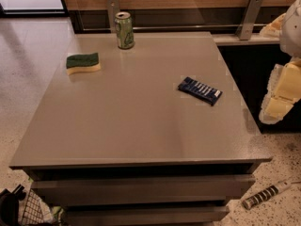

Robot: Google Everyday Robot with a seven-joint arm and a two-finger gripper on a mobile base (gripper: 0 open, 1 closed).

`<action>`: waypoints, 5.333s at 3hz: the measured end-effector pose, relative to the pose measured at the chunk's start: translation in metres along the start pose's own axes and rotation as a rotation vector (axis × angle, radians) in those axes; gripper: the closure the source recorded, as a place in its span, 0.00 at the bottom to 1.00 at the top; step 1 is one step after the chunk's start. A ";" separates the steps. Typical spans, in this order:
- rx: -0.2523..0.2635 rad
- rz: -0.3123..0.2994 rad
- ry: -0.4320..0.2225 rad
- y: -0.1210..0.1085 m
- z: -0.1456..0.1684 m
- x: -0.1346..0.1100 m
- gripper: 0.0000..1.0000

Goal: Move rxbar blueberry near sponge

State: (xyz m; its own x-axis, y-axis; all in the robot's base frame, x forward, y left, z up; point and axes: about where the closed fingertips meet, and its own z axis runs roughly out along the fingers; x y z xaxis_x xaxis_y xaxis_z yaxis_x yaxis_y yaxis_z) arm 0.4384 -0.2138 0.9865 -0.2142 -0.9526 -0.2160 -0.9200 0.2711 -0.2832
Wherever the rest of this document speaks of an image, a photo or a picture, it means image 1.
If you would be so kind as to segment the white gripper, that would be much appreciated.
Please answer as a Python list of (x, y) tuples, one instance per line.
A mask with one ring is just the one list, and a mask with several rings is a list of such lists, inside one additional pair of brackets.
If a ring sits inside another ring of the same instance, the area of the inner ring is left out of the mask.
[[(260, 35), (278, 38), (285, 13), (276, 17), (264, 26)], [(285, 66), (276, 64), (270, 73), (267, 93), (261, 103), (259, 119), (264, 124), (276, 124), (293, 108), (294, 103), (301, 99), (301, 59), (291, 60)]]

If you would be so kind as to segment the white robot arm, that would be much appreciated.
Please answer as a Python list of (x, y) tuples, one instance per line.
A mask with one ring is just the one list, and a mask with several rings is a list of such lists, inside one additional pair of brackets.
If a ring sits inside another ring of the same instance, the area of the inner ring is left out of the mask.
[(280, 50), (291, 57), (284, 66), (276, 64), (271, 71), (261, 103), (260, 122), (276, 124), (301, 99), (301, 0), (295, 0), (260, 35), (279, 38)]

